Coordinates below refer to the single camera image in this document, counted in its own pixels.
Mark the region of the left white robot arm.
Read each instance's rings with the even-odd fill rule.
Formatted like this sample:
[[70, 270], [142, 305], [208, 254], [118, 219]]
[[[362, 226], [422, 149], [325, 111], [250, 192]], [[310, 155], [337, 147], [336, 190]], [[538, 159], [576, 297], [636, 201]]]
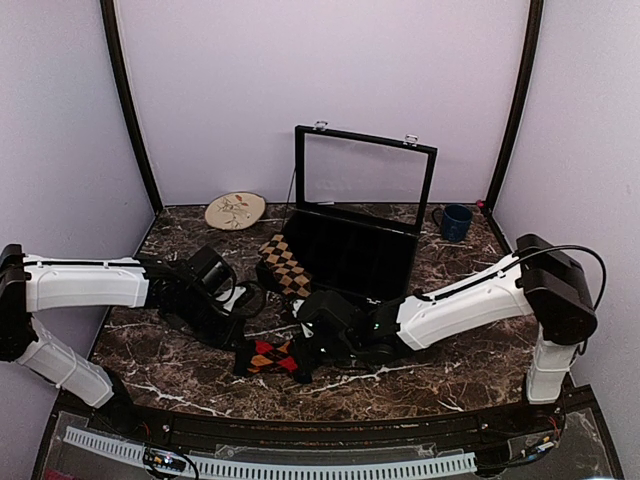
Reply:
[[141, 427], [116, 377], [79, 356], [35, 319], [38, 311], [86, 306], [156, 309], [177, 317], [205, 345], [236, 351], [247, 343], [240, 307], [263, 299], [254, 282], [238, 282], [231, 267], [205, 246], [187, 260], [157, 257], [68, 260], [26, 255], [18, 244], [1, 253], [1, 359], [23, 365], [67, 390], [120, 436]]

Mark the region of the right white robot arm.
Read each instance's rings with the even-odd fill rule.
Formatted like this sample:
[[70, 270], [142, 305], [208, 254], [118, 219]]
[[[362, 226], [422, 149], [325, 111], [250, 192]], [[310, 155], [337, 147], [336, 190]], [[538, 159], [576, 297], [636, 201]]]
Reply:
[[501, 319], [532, 315], [539, 324], [526, 375], [526, 399], [510, 413], [521, 434], [534, 432], [560, 396], [580, 344], [597, 327], [599, 301], [590, 294], [569, 245], [535, 234], [518, 238], [514, 253], [447, 287], [359, 308], [336, 291], [317, 291], [294, 304], [302, 328], [292, 355], [301, 382], [326, 361], [384, 365]]

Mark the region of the red yellow black argyle sock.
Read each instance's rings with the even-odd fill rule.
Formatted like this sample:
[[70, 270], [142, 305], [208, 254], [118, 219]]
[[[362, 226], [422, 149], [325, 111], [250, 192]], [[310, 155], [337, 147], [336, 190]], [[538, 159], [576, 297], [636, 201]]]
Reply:
[[296, 382], [309, 384], [316, 368], [307, 341], [296, 336], [281, 345], [266, 341], [245, 342], [235, 352], [233, 374], [248, 377], [256, 374], [287, 374]]

